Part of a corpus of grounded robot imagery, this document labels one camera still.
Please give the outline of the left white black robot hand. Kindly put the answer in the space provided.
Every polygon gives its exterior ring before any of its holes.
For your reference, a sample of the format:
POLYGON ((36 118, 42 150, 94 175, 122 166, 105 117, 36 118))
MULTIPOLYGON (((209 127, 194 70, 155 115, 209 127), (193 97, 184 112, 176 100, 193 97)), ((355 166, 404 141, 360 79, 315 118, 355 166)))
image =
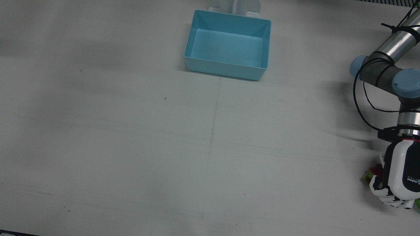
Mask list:
POLYGON ((369 188, 382 203, 411 209, 419 199, 419 140, 391 143, 382 159, 382 176, 373 175, 369 188))

